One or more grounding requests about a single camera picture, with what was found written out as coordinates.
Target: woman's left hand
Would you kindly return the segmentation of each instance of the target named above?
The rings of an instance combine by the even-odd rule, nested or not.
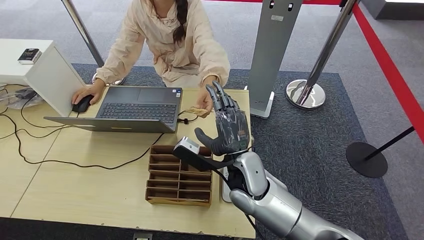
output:
[[[205,86],[206,85],[213,86],[212,82],[217,81],[217,80],[218,80],[217,76],[208,76],[203,81],[203,86],[201,87],[201,89],[199,91],[199,95],[197,97],[197,102],[196,102],[196,105],[194,106],[197,109],[207,110],[207,113],[200,116],[201,118],[206,118],[211,113],[212,108],[214,107],[214,105],[212,103],[211,95],[209,95],[209,92],[208,92],[208,90],[206,90]]]

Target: cardboard box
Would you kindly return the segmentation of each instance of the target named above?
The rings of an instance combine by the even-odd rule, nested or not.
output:
[[[151,204],[209,207],[212,198],[212,172],[200,172],[172,155],[173,145],[153,145],[150,149],[145,199]],[[212,152],[201,147],[202,156]]]

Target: robot finger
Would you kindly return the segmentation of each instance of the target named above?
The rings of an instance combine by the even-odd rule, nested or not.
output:
[[[230,108],[234,108],[236,104],[234,103],[234,100],[231,98],[231,96],[228,96],[229,106]]]
[[[229,99],[228,99],[227,94],[224,92],[223,87],[222,87],[222,86],[220,85],[220,83],[219,83],[219,82],[217,82],[217,81],[213,81],[212,83],[213,83],[213,85],[215,86],[217,93],[218,93],[218,94],[219,94],[219,96],[221,97],[221,104],[222,104],[222,107],[223,107],[224,109],[225,109],[225,108],[228,108],[228,107],[230,106],[230,101],[229,101]]]
[[[223,106],[221,104],[220,98],[215,92],[215,89],[210,85],[206,85],[206,90],[209,92],[210,98],[212,99],[213,108],[215,109],[215,112],[221,111],[223,109]]]
[[[239,106],[239,104],[237,103],[237,101],[234,101],[234,106],[235,106],[235,108],[236,108],[236,109],[240,109],[240,106]]]

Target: black mouse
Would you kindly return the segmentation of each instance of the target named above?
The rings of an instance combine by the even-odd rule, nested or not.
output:
[[[72,105],[72,112],[85,113],[89,109],[90,101],[94,98],[93,95],[87,95],[78,102],[78,104]]]

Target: light wood tabletop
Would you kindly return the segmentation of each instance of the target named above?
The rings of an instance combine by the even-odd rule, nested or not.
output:
[[[6,109],[0,106],[0,113]],[[18,129],[26,129],[34,136],[44,136],[57,128],[38,128],[29,125],[21,117],[21,111],[9,108],[5,115],[16,122]],[[57,126],[43,119],[43,116],[59,116],[48,104],[31,106],[23,110],[25,118],[35,125]],[[15,131],[13,123],[5,116],[0,116],[0,138]],[[45,138],[33,138],[24,131],[18,135],[22,142],[21,151],[30,162],[42,161],[58,136],[59,131]],[[19,142],[15,135],[0,139],[0,217],[10,217],[21,200],[22,195],[36,174],[40,164],[32,165],[24,161],[18,153]]]
[[[250,123],[248,91],[226,92],[246,111]],[[196,89],[184,89],[180,110],[194,105],[197,95]],[[99,107],[97,103],[79,117],[95,117]],[[180,117],[192,119],[195,116],[184,113]],[[198,142],[194,133],[197,127],[213,138],[217,136],[215,115],[212,113],[188,125],[180,123],[177,134],[164,134],[157,144],[174,145],[183,136]],[[159,136],[158,133],[90,132],[66,128],[61,130],[45,159],[114,167],[139,157]],[[43,163],[12,217],[255,238],[255,230],[245,215],[222,200],[220,179],[216,174],[212,180],[209,208],[148,203],[145,200],[148,161],[149,154],[146,154],[140,160],[115,170]]]

